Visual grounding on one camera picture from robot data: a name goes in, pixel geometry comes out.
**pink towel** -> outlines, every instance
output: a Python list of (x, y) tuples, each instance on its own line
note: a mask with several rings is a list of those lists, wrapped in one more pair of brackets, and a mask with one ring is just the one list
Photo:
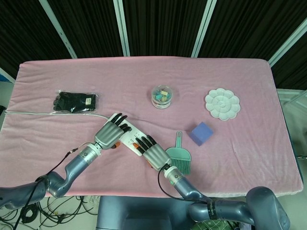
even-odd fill
[[(151, 89), (174, 90), (172, 104), (159, 110)], [(240, 98), (235, 119), (221, 121), (204, 108), (209, 90), (232, 90)], [(291, 148), (270, 66), (259, 59), (112, 57), (30, 61), (20, 65), (8, 112), (50, 113), (58, 90), (95, 92), (97, 114), (122, 112), (165, 149), (183, 131), (182, 147), (192, 155), (188, 179), (207, 196), (244, 196), (266, 186), (278, 196), (303, 184)], [(0, 185), (17, 186), (48, 172), (72, 148), (93, 141), (105, 120), (85, 115), (6, 115), (0, 133)], [(189, 137), (200, 122), (214, 134), (202, 146)], [(65, 177), (64, 166), (56, 171)], [(179, 196), (161, 178), (163, 188)], [(103, 151), (67, 195), (163, 197), (157, 172), (124, 145)]]

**black cable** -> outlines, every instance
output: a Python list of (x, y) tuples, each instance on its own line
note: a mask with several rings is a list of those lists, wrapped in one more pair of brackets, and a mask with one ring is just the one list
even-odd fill
[(32, 192), (31, 192), (31, 194), (30, 194), (29, 199), (27, 200), (27, 203), (25, 204), (25, 206), (24, 206), (24, 207), (21, 209), (21, 211), (20, 211), (19, 217), (18, 217), (18, 219), (16, 220), (16, 223), (15, 223), (15, 225), (14, 225), (14, 227), (13, 227), (13, 230), (16, 230), (16, 229), (17, 229), (18, 223), (19, 223), (21, 217), (22, 217), (23, 214), (24, 214), (24, 209), (27, 208), (28, 204), (30, 203), (30, 201), (31, 201), (31, 199), (32, 199), (32, 197), (33, 197), (33, 194), (34, 194), (34, 192), (35, 192), (37, 186), (38, 186), (39, 183), (42, 182), (43, 180), (44, 180), (44, 179), (41, 178), (41, 179), (39, 179), (39, 180), (37, 181), (36, 185), (34, 186)]
[(93, 216), (98, 216), (98, 213), (91, 213), (90, 211), (93, 209), (93, 208), (90, 208), (90, 209), (86, 209), (85, 205), (84, 205), (84, 202), (82, 203), (82, 206), (83, 208), (85, 209), (85, 212), (87, 212), (88, 214), (90, 215), (93, 215)]
[(14, 228), (14, 226), (11, 223), (9, 223), (8, 221), (6, 221), (5, 219), (3, 219), (1, 217), (0, 217), (0, 221), (2, 221), (3, 223), (9, 225), (12, 229)]
[[(29, 211), (32, 212), (32, 215), (30, 217), (27, 216), (27, 213)], [(33, 222), (36, 219), (37, 215), (38, 215), (38, 209), (36, 205), (35, 204), (28, 205), (27, 207), (25, 207), (23, 215), (21, 216), (22, 223), (26, 224)]]
[(78, 148), (75, 148), (75, 149), (69, 151), (68, 153), (66, 153), (65, 157), (64, 157), (56, 166), (54, 166), (53, 169), (51, 169), (49, 172), (47, 172), (46, 175), (49, 175), (49, 174), (50, 174), (53, 170), (55, 170), (60, 164), (62, 164), (63, 161), (64, 161), (70, 154), (72, 154), (73, 152), (75, 152), (75, 151), (77, 151), (77, 150), (78, 150)]
[[(9, 217), (13, 212), (16, 212), (14, 217), (12, 217), (11, 219), (6, 219), (7, 217)], [(12, 219), (14, 219), (18, 214), (18, 209), (12, 211), (12, 212), (9, 212), (7, 214), (5, 214), (4, 216), (2, 216), (1, 218), (4, 219), (5, 221), (11, 221)]]
[[(44, 227), (54, 227), (54, 226), (56, 226), (56, 225), (58, 225), (58, 224), (65, 224), (65, 223), (68, 223), (68, 222), (70, 222), (72, 219), (74, 219), (77, 215), (84, 214), (84, 213), (89, 213), (89, 211), (93, 209), (93, 208), (91, 208), (91, 209), (89, 209), (89, 210), (88, 210), (88, 209), (85, 209), (84, 212), (80, 212), (80, 213), (79, 213), (79, 211), (80, 211), (80, 209), (81, 209), (83, 203), (85, 203), (84, 200), (83, 200), (83, 199), (84, 199), (84, 196), (81, 196), (80, 199), (78, 199), (78, 198), (76, 197), (77, 200), (80, 200), (80, 203), (79, 203), (78, 207), (76, 208), (76, 210), (75, 210), (73, 213), (71, 213), (71, 214), (61, 214), (61, 215), (53, 215), (53, 214), (54, 214), (54, 211), (55, 211), (56, 209), (58, 209), (61, 205), (63, 205), (64, 203), (66, 203), (67, 201), (69, 201), (69, 200), (72, 199), (72, 198), (74, 198), (74, 197), (72, 196), (72, 197), (70, 197), (69, 199), (65, 200), (64, 202), (62, 202), (60, 205), (58, 205), (58, 206), (57, 206), (55, 209), (53, 209), (53, 210), (51, 210), (50, 207), (49, 207), (49, 203), (48, 203), (48, 202), (49, 202), (49, 199), (48, 199), (48, 200), (47, 200), (47, 207), (48, 207), (48, 209), (49, 209), (49, 211), (50, 211), (51, 213), (48, 214), (47, 212), (41, 210), (41, 214), (45, 215), (45, 216), (46, 216), (46, 219), (42, 222), (42, 221), (41, 221), (41, 215), (40, 215), (40, 223), (41, 223), (40, 227), (41, 227), (41, 226), (44, 226)], [(54, 225), (54, 226), (47, 226), (47, 225), (44, 225), (44, 223), (47, 221), (47, 219), (49, 219), (49, 220), (52, 221), (53, 223), (56, 223), (56, 225)]]
[(174, 196), (168, 194), (166, 191), (164, 191), (164, 189), (162, 188), (162, 186), (161, 186), (161, 184), (160, 184), (160, 173), (161, 173), (161, 171), (162, 171), (164, 168), (165, 168), (165, 166), (163, 166), (163, 167), (160, 169), (159, 173), (158, 173), (158, 184), (159, 184), (159, 187), (160, 187), (161, 191), (162, 191), (165, 195), (167, 195), (167, 196), (169, 196), (170, 198), (173, 198), (173, 199), (175, 199), (175, 200), (181, 200), (181, 201), (189, 201), (189, 202), (197, 202), (197, 203), (207, 204), (206, 201), (202, 201), (202, 200), (185, 200), (185, 199), (177, 198), (177, 197), (174, 197)]

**black glove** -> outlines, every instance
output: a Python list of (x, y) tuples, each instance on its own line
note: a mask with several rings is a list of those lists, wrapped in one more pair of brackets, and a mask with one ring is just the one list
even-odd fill
[(72, 114), (94, 111), (96, 108), (96, 94), (60, 92), (53, 105), (55, 111)]

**foam cube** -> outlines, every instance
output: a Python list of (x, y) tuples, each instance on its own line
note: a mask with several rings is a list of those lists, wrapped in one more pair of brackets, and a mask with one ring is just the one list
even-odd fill
[(189, 137), (198, 146), (201, 146), (212, 134), (213, 131), (205, 123), (201, 122), (189, 133)]

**power strip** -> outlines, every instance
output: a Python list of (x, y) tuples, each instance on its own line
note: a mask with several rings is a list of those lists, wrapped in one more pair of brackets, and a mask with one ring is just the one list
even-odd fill
[[(113, 117), (115, 117), (116, 115), (117, 114), (113, 114), (108, 119), (108, 121), (112, 120)], [(122, 123), (120, 123), (120, 125), (123, 125), (123, 124), (127, 124), (129, 127), (132, 128), (132, 130), (125, 133), (123, 136), (121, 136), (119, 139), (120, 142), (123, 143), (125, 146), (127, 146), (130, 150), (135, 152), (138, 156), (142, 156), (142, 154), (133, 146), (133, 143), (137, 143), (137, 141), (135, 140), (136, 138), (141, 139), (142, 137), (146, 137), (146, 135), (142, 131), (137, 129), (133, 124), (128, 122), (126, 119), (123, 120)]]

